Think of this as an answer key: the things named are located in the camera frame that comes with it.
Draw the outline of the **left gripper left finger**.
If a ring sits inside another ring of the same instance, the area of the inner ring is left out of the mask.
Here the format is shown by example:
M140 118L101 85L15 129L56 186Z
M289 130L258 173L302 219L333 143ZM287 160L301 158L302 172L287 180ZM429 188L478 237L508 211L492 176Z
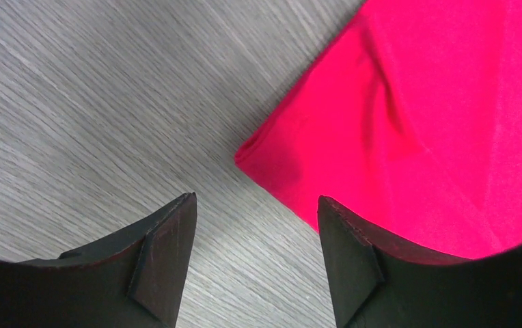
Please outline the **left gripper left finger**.
M0 260L0 327L175 327L194 193L52 260Z

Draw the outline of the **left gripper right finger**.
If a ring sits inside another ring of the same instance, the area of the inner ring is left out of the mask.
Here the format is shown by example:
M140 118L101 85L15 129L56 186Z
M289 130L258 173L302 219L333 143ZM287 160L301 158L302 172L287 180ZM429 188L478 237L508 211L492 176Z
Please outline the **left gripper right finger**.
M522 245L451 256L325 196L318 225L338 327L522 327Z

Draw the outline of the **red garment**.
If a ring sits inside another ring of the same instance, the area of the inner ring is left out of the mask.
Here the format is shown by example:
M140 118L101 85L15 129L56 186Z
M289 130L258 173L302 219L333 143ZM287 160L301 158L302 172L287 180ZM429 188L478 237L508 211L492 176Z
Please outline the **red garment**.
M235 163L313 228L326 195L455 256L522 243L522 1L366 1Z

